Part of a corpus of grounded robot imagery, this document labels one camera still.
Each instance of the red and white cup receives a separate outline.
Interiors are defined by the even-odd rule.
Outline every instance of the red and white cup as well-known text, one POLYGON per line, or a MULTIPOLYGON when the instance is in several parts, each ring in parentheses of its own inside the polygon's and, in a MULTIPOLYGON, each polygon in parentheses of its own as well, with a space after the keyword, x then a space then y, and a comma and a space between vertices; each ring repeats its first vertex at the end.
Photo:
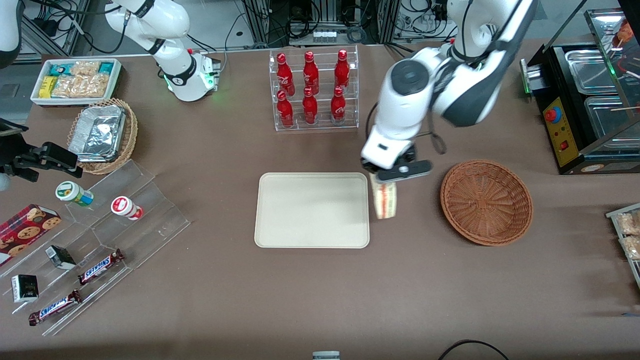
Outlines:
POLYGON ((118 196, 115 198, 111 203, 111 211, 129 220, 137 220, 145 213, 143 208, 135 205, 133 201, 126 196, 118 196))

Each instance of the cookie box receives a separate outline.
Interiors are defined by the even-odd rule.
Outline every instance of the cookie box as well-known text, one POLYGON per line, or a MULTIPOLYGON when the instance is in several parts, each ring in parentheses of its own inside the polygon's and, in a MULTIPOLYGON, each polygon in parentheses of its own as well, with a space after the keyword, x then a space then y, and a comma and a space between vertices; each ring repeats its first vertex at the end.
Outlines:
POLYGON ((31 92, 31 101, 34 104, 47 107, 47 106, 82 106, 93 104, 98 101, 108 100, 113 95, 113 92, 116 88, 116 84, 118 82, 118 76, 120 75, 120 69, 122 68, 122 64, 114 58, 67 58, 67 59, 53 59, 47 60, 42 64, 42 69, 40 69, 40 75, 38 75, 38 80, 36 81, 36 85, 33 87, 33 91, 31 92), (51 69, 55 66, 60 66, 64 64, 73 63, 75 61, 99 61, 101 63, 113 63, 113 67, 111 68, 111 74, 109 75, 109 82, 107 83, 107 89, 104 92, 103 97, 81 97, 81 98, 47 98, 40 97, 40 88, 42 87, 42 82, 48 77, 51 73, 51 69))
POLYGON ((57 212, 31 204, 0 224, 0 266, 20 254, 61 221, 57 212))

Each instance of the red bottle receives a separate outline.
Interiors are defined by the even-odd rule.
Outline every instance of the red bottle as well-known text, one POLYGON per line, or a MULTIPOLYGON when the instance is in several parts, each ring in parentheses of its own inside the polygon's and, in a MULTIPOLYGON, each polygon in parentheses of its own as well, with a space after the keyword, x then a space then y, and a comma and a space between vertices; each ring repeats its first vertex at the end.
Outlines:
POLYGON ((302 70, 305 77, 305 88, 309 87, 314 95, 320 92, 320 76, 318 74, 318 66, 314 61, 314 54, 311 51, 305 53, 305 68, 302 70))
POLYGON ((280 122, 284 127, 293 126, 293 107, 289 100, 287 100, 287 94, 283 90, 278 91, 278 115, 280 116, 280 122))
POLYGON ((347 51, 338 51, 338 63, 335 64, 335 86, 345 89, 349 86, 349 63, 347 62, 347 51))
POLYGON ((287 64, 287 57, 283 53, 276 56, 278 61, 278 82, 280 83, 280 89, 284 90, 288 96, 293 96, 296 93, 296 87, 293 85, 293 72, 289 64, 287 64))
POLYGON ((302 108, 305 110, 305 121, 307 124, 315 124, 318 115, 318 102, 310 87, 305 88, 305 98, 302 100, 302 108))
POLYGON ((333 99, 331 99, 331 121, 335 125, 342 125, 344 122, 344 107, 346 101, 342 96, 342 87, 336 86, 333 90, 333 99))

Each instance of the emergency stop button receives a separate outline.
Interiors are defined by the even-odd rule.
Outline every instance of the emergency stop button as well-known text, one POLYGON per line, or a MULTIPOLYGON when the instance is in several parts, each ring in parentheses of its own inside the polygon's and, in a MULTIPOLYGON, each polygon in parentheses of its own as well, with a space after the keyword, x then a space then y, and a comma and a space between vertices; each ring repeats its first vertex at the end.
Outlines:
POLYGON ((559 107, 554 106, 552 109, 545 111, 545 120, 551 124, 557 124, 562 118, 562 110, 559 107))

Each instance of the round basket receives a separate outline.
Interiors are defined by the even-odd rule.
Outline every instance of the round basket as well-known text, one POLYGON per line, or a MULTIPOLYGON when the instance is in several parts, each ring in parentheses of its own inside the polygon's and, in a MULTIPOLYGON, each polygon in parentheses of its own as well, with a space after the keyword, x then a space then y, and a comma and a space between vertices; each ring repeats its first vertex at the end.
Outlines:
MULTIPOLYGON (((78 165, 89 174, 106 175, 110 172, 118 170, 122 165, 124 165, 124 163, 129 160, 129 158, 131 158, 133 148, 136 146, 136 136, 138 135, 138 120, 136 119, 136 114, 133 113, 126 102, 120 99, 109 99, 96 102, 95 104, 89 105, 89 107, 108 105, 120 106, 127 112, 127 117, 125 119, 123 128, 124 135, 122 137, 122 140, 120 141, 120 154, 118 155, 116 160, 112 161, 111 163, 78 162, 78 165)), ((78 123, 79 117, 80 114, 76 116, 76 121, 74 121, 73 125, 71 125, 71 131, 67 136, 67 146, 69 146, 69 144, 71 143, 71 139, 73 138, 74 132, 76 131, 76 124, 78 123)))
POLYGON ((447 220, 467 239, 502 246, 521 238, 531 225, 533 205, 522 180, 488 160, 454 166, 440 189, 447 220))

